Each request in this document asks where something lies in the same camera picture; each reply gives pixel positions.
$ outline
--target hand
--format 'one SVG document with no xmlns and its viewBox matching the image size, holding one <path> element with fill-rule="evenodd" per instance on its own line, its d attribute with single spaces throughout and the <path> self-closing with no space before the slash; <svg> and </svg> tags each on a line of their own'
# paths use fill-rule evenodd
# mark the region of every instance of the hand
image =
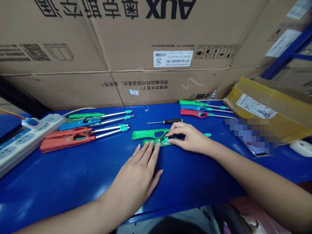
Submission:
<svg viewBox="0 0 312 234">
<path fill-rule="evenodd" d="M 153 177 L 160 144 L 157 143 L 152 154 L 153 146 L 153 141 L 150 144 L 147 142 L 142 149 L 138 145 L 111 187 L 103 194 L 105 204 L 117 213 L 120 224 L 134 215 L 150 197 L 163 172 L 159 170 Z"/>
<path fill-rule="evenodd" d="M 173 136 L 174 134 L 184 134 L 185 139 L 183 141 L 170 139 L 168 143 L 180 146 L 184 150 L 189 150 L 197 153 L 206 154 L 207 144 L 214 142 L 213 140 L 207 138 L 203 133 L 198 131 L 192 125 L 182 122 L 172 124 L 170 132 L 166 134 L 166 137 Z"/>
</svg>

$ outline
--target screwdriver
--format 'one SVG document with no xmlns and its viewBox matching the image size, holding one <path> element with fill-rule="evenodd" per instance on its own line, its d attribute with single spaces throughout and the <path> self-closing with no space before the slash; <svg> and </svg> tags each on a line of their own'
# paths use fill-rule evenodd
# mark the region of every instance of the screwdriver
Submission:
<svg viewBox="0 0 312 234">
<path fill-rule="evenodd" d="M 163 122 L 155 122 L 155 123 L 173 124 L 175 122 L 183 122 L 183 119 L 169 119 L 169 120 L 164 120 Z"/>
</svg>

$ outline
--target power strip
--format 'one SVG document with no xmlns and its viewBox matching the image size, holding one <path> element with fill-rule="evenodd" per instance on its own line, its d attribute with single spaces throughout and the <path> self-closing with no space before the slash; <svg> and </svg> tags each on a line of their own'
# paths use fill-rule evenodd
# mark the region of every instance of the power strip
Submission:
<svg viewBox="0 0 312 234">
<path fill-rule="evenodd" d="M 0 178 L 37 149 L 46 135 L 59 129 L 67 119 L 59 114 L 48 114 L 39 130 L 26 129 L 0 146 Z"/>
</svg>

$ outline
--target yellow wire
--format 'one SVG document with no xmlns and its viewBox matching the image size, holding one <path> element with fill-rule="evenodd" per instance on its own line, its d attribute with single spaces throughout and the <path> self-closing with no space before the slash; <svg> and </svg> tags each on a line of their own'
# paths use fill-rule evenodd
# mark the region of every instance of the yellow wire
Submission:
<svg viewBox="0 0 312 234">
<path fill-rule="evenodd" d="M 19 116 L 19 117 L 21 117 L 21 118 L 25 119 L 25 117 L 24 117 L 24 116 L 21 116 L 21 115 L 19 115 L 19 114 L 15 114 L 15 113 L 13 113 L 13 112 L 7 111 L 7 110 L 2 109 L 2 108 L 0 108 L 0 110 L 2 110 L 2 111 L 4 111 L 4 112 L 7 112 L 7 113 L 9 113 L 9 114 L 12 114 L 12 115 L 17 115 L 17 116 Z"/>
</svg>

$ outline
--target white cable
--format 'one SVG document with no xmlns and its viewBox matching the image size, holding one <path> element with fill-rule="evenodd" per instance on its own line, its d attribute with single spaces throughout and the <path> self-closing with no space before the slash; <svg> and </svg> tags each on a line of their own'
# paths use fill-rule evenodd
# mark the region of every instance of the white cable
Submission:
<svg viewBox="0 0 312 234">
<path fill-rule="evenodd" d="M 207 99 L 207 100 L 199 100 L 199 101 L 222 101 L 223 99 Z"/>
<path fill-rule="evenodd" d="M 77 109 L 77 110 L 70 111 L 70 112 L 68 112 L 68 113 L 64 114 L 63 116 L 66 116 L 66 115 L 69 115 L 69 114 L 75 113 L 75 112 L 77 112 L 77 111 L 87 110 L 87 109 L 95 109 L 95 108 L 93 108 L 93 107 L 85 107 L 85 108 L 80 108 L 80 109 Z"/>
</svg>

